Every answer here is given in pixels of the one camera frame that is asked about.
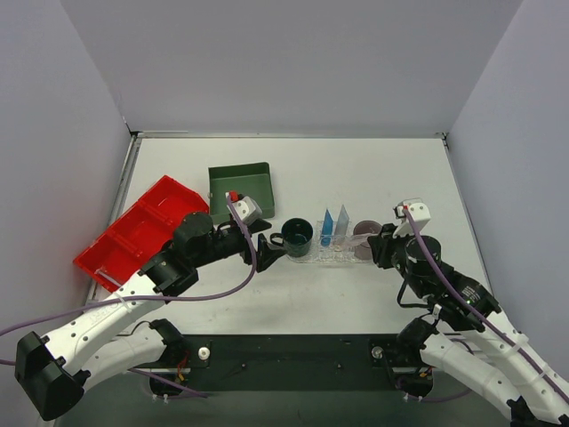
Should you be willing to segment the grey mug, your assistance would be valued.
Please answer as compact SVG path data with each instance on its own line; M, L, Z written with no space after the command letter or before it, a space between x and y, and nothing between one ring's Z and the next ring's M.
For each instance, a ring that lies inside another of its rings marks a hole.
M372 248L368 242L368 238L373 235L378 235L381 232L382 226L375 221L365 220L359 222L353 229L354 236L362 236L362 240L354 249L354 255L357 259L362 261L370 261L373 258Z

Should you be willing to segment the dark green mug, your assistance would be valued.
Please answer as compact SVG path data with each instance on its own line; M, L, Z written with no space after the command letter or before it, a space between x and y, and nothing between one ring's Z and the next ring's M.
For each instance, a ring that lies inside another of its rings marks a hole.
M301 258L309 253L313 236L313 227L307 220L292 218L283 224L279 232L272 233L269 241L282 247L288 256Z

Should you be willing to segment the clear textured acrylic holder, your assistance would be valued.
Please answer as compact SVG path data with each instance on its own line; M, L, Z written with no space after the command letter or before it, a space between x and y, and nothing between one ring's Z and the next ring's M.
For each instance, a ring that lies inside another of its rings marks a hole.
M358 259L354 255L354 248L348 251L335 251L333 249L333 236L328 247L320 245L321 229L323 220L315 223L315 235L311 248L312 261L315 263L356 263ZM354 223L349 222L347 236L353 235Z

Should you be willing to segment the white orange toothpaste tube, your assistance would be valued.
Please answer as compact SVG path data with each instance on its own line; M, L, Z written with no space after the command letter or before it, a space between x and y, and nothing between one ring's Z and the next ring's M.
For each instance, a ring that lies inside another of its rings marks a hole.
M345 205L342 205L336 221L334 234L333 234L333 249L335 251L339 252L343 250L343 244L346 240L348 227L349 227L349 214L346 210Z

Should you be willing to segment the blue toothpaste tube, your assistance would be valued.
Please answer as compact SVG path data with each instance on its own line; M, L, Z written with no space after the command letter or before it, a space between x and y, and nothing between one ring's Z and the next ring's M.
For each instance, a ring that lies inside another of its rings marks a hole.
M321 229L320 245L328 247L331 244L333 236L333 218L328 209L325 210L325 217Z

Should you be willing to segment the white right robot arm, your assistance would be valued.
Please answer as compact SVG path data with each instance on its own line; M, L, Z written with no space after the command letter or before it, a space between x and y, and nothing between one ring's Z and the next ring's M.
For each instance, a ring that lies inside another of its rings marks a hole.
M433 237L400 237L387 224L367 239L373 262L396 270L402 287L432 318L416 318L398 335L407 350L474 391L512 426L566 426L568 382L537 354L497 300L441 258Z

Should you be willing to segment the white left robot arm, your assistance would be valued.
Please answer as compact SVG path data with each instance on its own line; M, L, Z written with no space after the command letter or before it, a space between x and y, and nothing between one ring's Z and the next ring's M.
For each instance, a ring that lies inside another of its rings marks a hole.
M154 321L129 337L121 332L173 301L198 281L198 268L242 256L252 272L261 272L285 255L263 232L270 223L257 219L214 227L203 212L188 214L172 239L107 299L64 326L44 335L30 332L17 343L15 378L45 421L67 413L96 383L140 364L177 363L183 339L166 320Z

